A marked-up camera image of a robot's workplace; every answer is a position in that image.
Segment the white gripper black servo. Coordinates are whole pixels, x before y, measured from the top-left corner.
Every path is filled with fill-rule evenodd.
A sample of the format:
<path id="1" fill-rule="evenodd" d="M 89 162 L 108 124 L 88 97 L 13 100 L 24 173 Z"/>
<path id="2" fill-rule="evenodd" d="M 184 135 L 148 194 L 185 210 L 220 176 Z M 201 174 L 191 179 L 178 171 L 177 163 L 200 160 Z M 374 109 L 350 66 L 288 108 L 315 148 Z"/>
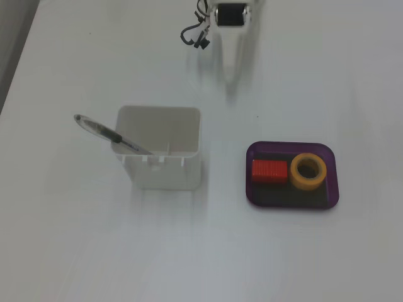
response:
<path id="1" fill-rule="evenodd" d="M 252 1 L 212 1 L 211 29 L 221 33 L 222 71 L 226 83 L 231 84 L 236 76 L 239 82 L 249 66 L 251 44 Z M 239 58 L 237 64 L 237 33 L 242 33 L 239 40 Z"/>

